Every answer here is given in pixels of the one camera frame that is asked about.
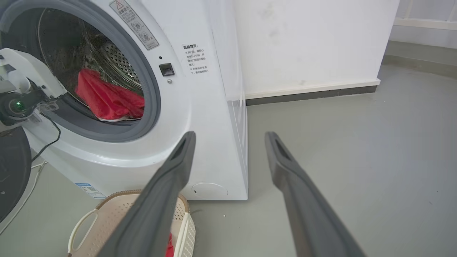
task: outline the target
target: white cable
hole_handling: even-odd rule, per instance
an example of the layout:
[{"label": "white cable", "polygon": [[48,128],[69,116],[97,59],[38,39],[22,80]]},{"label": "white cable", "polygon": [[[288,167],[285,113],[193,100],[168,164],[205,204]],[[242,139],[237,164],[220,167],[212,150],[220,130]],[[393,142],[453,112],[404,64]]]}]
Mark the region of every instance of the white cable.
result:
[{"label": "white cable", "polygon": [[48,162],[47,161],[43,161],[42,164],[39,164],[39,165],[35,165],[32,167],[32,169],[34,167],[40,167],[40,169],[38,170],[37,172],[37,176],[35,177],[35,182],[33,183],[33,186],[32,186],[32,189],[30,190],[30,193],[27,195],[25,201],[22,203],[22,205],[19,207],[19,209],[16,211],[16,213],[13,215],[13,217],[10,219],[10,221],[8,221],[8,223],[6,223],[6,226],[0,231],[0,235],[3,234],[3,232],[5,231],[5,229],[10,225],[10,223],[14,220],[14,218],[17,216],[17,214],[20,212],[20,210],[22,209],[22,207],[24,207],[24,205],[26,204],[27,200],[29,199],[30,195],[32,194],[33,190],[35,189],[35,186],[37,185],[37,181],[38,181],[38,177],[40,176],[40,173],[41,171],[43,170],[44,166],[47,164]]}]

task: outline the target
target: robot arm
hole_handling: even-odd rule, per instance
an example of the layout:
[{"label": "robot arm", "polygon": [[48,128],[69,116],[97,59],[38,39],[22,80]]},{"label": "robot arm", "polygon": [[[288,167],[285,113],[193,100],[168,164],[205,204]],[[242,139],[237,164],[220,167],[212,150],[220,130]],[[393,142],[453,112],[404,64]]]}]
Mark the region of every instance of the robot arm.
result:
[{"label": "robot arm", "polygon": [[49,68],[30,54],[0,49],[0,133],[21,126],[38,106],[49,110],[67,93]]}]

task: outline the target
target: washing machine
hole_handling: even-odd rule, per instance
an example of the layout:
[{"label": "washing machine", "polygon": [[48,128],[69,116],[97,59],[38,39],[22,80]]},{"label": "washing machine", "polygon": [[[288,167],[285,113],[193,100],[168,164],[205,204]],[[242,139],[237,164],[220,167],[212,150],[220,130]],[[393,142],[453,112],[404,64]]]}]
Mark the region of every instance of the washing machine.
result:
[{"label": "washing machine", "polygon": [[[42,156],[94,198],[143,188],[183,134],[197,144],[189,200],[246,200],[247,114],[229,0],[4,0],[1,48],[45,63],[68,93]],[[141,118],[98,119],[74,89],[82,68],[144,97]],[[39,152],[58,130],[24,125]]]}]

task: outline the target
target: beige plastic basket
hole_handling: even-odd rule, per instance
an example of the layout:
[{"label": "beige plastic basket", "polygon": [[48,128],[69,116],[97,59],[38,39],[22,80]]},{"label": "beige plastic basket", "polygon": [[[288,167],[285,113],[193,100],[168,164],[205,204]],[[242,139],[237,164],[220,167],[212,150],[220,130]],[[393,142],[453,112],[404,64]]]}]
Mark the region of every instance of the beige plastic basket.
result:
[{"label": "beige plastic basket", "polygon": [[[95,209],[82,217],[71,232],[68,242],[68,257],[95,257],[108,237],[135,203],[141,190],[122,191],[107,197]],[[95,214],[89,230],[77,248],[74,238],[83,222]],[[171,223],[173,257],[192,257],[195,243],[195,225],[189,214],[189,204],[179,195]]]}]

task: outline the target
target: floor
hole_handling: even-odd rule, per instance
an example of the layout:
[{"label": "floor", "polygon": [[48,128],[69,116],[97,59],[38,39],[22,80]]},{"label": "floor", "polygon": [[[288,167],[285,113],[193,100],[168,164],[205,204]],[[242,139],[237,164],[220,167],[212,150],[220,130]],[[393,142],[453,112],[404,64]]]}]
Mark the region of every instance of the floor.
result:
[{"label": "floor", "polygon": [[[295,256],[267,167],[276,131],[369,257],[457,252],[457,80],[383,66],[373,94],[248,107],[249,200],[190,202],[196,257]],[[0,256],[65,256],[97,201],[51,166],[0,236]]]}]

